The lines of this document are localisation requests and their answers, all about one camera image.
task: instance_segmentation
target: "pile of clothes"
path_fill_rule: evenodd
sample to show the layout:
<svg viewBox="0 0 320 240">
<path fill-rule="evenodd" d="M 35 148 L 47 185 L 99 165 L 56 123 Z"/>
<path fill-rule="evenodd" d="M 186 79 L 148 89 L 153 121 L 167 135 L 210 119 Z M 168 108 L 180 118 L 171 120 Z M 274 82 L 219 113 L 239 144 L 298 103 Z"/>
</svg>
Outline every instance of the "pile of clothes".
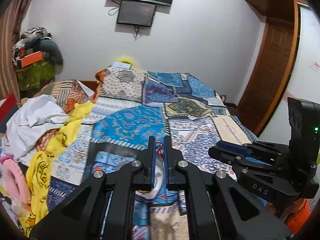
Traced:
<svg viewBox="0 0 320 240">
<path fill-rule="evenodd" d="M 94 91 L 77 80 L 50 83 L 23 103 L 0 134 L 0 202 L 27 236 L 48 213 L 53 160 L 73 145 L 93 98 Z"/>
<path fill-rule="evenodd" d="M 63 65 L 63 58 L 58 45 L 52 40 L 52 35 L 44 27 L 34 27 L 24 32 L 20 40 L 12 48 L 13 68 L 20 69 L 20 61 L 27 55 L 42 51 L 43 58 L 57 65 Z"/>
</svg>

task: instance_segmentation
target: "pink ring toy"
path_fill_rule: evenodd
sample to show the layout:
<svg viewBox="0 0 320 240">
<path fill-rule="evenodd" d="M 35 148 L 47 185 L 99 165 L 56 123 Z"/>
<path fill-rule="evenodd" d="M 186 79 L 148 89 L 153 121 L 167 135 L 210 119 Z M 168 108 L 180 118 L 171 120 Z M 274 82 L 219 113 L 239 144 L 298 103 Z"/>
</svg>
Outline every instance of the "pink ring toy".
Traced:
<svg viewBox="0 0 320 240">
<path fill-rule="evenodd" d="M 18 164 L 12 159 L 5 159 L 3 168 L 3 179 L 9 195 L 23 203 L 30 204 L 30 190 Z"/>
<path fill-rule="evenodd" d="M 9 160 L 9 159 L 12 159 L 13 160 L 13 157 L 11 155 L 5 155 L 5 156 L 2 156 L 0 158 L 0 163 L 3 164 L 5 160 Z"/>
</svg>

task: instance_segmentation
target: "patchwork bedspread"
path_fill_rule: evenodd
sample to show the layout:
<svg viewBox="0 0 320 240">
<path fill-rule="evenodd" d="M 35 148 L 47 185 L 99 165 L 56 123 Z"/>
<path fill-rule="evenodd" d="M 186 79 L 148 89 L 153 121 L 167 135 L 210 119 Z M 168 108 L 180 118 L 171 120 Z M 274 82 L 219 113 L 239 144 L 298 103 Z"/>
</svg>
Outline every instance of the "patchwork bedspread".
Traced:
<svg viewBox="0 0 320 240">
<path fill-rule="evenodd" d="M 235 179 L 231 166 L 211 159 L 208 149 L 223 139 L 236 144 L 256 140 L 236 116 L 230 116 L 215 90 L 189 73 L 146 72 L 108 67 L 100 72 L 100 93 L 77 139 L 54 160 L 47 205 L 54 209 L 96 170 L 105 173 L 131 162 L 155 136 L 163 137 L 188 162 L 214 173 L 224 170 Z M 164 186 L 161 160 L 151 193 L 137 192 L 133 239 L 188 239 L 184 192 Z"/>
</svg>

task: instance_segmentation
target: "dark green cloth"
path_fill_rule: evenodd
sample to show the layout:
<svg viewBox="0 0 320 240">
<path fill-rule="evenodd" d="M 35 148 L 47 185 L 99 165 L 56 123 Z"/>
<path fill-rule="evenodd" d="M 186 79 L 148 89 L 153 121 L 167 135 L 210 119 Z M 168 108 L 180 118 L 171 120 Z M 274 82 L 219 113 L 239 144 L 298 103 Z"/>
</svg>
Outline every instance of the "dark green cloth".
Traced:
<svg viewBox="0 0 320 240">
<path fill-rule="evenodd" d="M 20 91 L 41 89 L 41 80 L 54 78 L 54 66 L 51 61 L 42 59 L 16 71 Z"/>
</svg>

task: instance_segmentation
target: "blue gripper pad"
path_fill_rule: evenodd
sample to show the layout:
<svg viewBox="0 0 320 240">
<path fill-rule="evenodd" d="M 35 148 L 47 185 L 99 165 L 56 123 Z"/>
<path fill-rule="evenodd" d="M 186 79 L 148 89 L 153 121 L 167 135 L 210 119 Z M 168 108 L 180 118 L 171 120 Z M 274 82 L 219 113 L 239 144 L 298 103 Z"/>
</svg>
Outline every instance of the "blue gripper pad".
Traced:
<svg viewBox="0 0 320 240">
<path fill-rule="evenodd" d="M 242 145 L 234 145 L 225 141 L 218 141 L 216 143 L 216 146 L 228 151 L 235 152 L 237 154 L 242 154 L 244 157 L 250 157 L 251 155 L 251 151 L 249 151 L 247 147 Z"/>
<path fill-rule="evenodd" d="M 151 188 L 155 185 L 156 176 L 156 138 L 153 141 L 152 166 L 151 166 Z"/>
<path fill-rule="evenodd" d="M 163 157 L 164 157 L 164 183 L 166 188 L 169 186 L 169 178 L 168 178 L 168 156 L 167 150 L 165 146 L 165 140 L 163 140 Z"/>
<path fill-rule="evenodd" d="M 260 164 L 264 164 L 264 165 L 270 165 L 269 163 L 265 163 L 265 162 L 259 161 L 259 160 L 255 159 L 255 158 L 252 158 L 252 157 L 246 157 L 245 159 L 247 161 L 253 162 L 253 163 L 260 163 Z"/>
</svg>

